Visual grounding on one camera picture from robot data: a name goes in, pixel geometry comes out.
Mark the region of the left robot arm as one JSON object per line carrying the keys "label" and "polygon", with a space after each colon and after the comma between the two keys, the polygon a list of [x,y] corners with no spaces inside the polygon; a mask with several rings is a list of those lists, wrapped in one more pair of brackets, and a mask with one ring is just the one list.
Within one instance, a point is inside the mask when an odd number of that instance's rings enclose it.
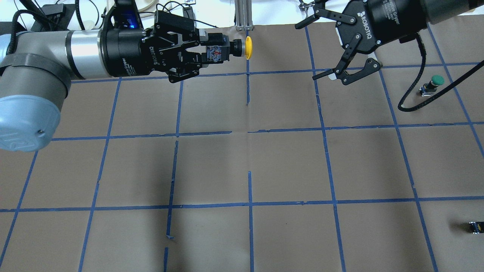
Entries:
{"label": "left robot arm", "polygon": [[74,80],[164,72],[196,76],[208,34],[187,17],[157,11],[151,28],[112,8],[102,29],[24,32],[1,37],[1,149],[32,152],[52,140]]}

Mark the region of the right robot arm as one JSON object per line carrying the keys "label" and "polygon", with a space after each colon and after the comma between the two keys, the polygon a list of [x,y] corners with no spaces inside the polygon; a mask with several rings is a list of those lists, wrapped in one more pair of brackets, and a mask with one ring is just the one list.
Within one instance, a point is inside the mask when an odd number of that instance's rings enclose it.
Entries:
{"label": "right robot arm", "polygon": [[344,53],[336,67],[314,75],[313,80],[333,75],[348,85],[382,68],[370,57],[361,71],[349,74],[346,69],[356,54],[369,55],[395,40],[411,41],[427,23],[434,25],[482,5],[482,0],[351,0],[342,12],[336,12],[326,9],[325,0],[315,0],[313,14],[295,28],[303,29],[320,18],[336,22]]}

